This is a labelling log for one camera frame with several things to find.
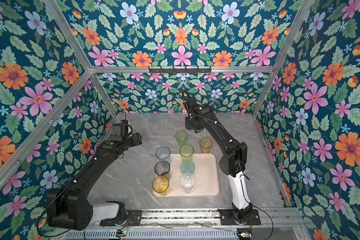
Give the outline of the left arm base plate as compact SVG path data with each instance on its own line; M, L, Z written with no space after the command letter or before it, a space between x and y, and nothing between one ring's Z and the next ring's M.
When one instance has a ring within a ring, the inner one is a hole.
M101 220L102 227L135 227L139 226L142 220L142 210L121 210L112 219Z

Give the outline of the green short glass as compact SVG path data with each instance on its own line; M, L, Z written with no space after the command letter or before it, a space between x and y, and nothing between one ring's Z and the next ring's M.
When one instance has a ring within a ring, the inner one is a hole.
M186 131L178 131L175 135L178 145L181 147L187 144L188 133Z

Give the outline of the yellow tall glass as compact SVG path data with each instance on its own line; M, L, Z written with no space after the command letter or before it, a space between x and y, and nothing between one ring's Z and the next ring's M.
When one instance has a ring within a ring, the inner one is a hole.
M153 191L161 196L167 195L170 181L166 176L157 176L152 183Z

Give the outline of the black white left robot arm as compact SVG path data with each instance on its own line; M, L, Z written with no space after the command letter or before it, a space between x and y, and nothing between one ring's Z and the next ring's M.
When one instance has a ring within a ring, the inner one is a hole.
M84 230L89 224L112 220L117 224L127 221L125 203L110 201L91 205L87 197L102 173L119 156L131 147L142 144L140 133L125 137L122 141L104 141L94 157L63 187L47 193L47 222L55 228Z

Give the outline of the beige plastic tray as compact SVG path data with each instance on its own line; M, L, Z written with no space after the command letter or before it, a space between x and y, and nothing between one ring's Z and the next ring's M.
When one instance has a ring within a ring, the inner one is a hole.
M194 177L195 186L189 193L186 193L180 185L180 178L183 175L181 164L183 163L180 154L171 155L171 178L169 190L166 195L152 191L155 197L159 198L189 198L189 197L216 197L219 195L219 178L216 157L213 154L194 154L195 165Z

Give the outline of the teal short glass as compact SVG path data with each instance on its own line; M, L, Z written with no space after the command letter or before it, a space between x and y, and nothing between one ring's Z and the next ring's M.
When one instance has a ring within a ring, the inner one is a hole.
M181 172L183 174L194 174L195 164L191 161L186 161L181 164Z

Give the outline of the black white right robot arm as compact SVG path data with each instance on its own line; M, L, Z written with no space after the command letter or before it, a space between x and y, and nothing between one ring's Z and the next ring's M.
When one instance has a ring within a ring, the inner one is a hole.
M185 124L187 130L201 132L207 130L222 151L219 161L221 171L227 175L232 190L233 217L238 224L243 224L251 216L253 205L249 199L245 180L245 164L248 146L236 140L216 117L208 105L185 104L188 113Z

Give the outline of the light green tall glass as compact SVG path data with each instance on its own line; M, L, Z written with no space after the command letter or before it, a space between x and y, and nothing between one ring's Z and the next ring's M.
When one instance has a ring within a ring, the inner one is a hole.
M194 148L189 144L182 145L180 147L180 155L183 162L193 161Z

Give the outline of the blue tall glass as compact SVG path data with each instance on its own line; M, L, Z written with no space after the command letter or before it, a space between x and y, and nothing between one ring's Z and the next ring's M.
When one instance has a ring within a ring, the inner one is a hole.
M171 162L171 150L168 147L162 146L156 150L156 157L159 162L166 161Z

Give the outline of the grey tall glass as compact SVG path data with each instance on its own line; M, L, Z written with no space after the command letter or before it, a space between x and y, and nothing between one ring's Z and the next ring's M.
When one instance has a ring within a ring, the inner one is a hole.
M165 176L168 179L171 178L171 165L167 161L159 161L154 168L157 176Z

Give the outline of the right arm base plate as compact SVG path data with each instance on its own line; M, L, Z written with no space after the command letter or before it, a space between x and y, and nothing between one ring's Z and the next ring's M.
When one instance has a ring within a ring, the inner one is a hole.
M261 219L257 210L253 210L250 215L242 223L235 220L233 210L229 209L218 209L220 214L220 221L222 226L260 226Z

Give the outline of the clear short glass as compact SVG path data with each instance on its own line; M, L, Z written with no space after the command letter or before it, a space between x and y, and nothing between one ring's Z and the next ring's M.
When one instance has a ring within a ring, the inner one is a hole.
M184 173L179 180L180 187L185 193L190 193L196 184L196 179L191 173Z

